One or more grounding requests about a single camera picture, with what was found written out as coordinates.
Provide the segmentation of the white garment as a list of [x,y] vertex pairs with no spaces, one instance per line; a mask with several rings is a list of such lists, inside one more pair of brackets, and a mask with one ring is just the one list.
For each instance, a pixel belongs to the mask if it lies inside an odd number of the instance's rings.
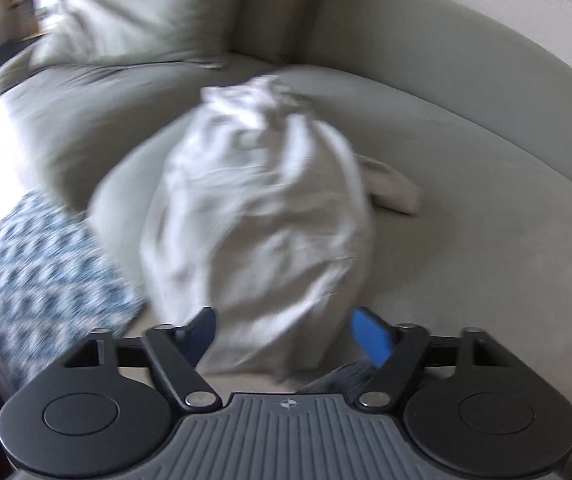
[[318,367],[362,289],[374,219],[349,142],[275,75],[208,87],[141,240],[161,322],[218,317],[206,374]]

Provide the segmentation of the blue white patterned rug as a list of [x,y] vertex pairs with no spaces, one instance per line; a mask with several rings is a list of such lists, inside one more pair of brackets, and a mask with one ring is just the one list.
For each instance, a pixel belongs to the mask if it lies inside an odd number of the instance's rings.
[[124,335],[144,307],[80,214],[30,192],[0,221],[0,390],[6,398],[94,328]]

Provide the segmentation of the beige folded cloth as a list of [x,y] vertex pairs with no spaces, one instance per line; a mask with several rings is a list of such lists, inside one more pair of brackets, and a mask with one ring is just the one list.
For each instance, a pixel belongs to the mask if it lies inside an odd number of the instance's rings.
[[423,191],[399,171],[384,162],[356,155],[364,188],[372,202],[382,208],[416,216],[423,203]]

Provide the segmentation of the grey-green sofa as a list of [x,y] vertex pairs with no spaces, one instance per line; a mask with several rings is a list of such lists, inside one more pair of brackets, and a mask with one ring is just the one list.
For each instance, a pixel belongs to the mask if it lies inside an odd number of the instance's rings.
[[39,185],[142,286],[145,214],[200,89],[269,70],[423,190],[417,217],[377,214],[362,304],[483,327],[572,404],[572,68],[449,0],[238,0],[234,20],[220,70],[49,66],[43,44],[3,65],[0,118]]

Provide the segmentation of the grey sofa cushion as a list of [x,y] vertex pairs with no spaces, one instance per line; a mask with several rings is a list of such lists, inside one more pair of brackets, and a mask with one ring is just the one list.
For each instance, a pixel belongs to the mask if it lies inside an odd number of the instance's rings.
[[30,66],[187,62],[219,67],[238,0],[62,0],[57,26]]

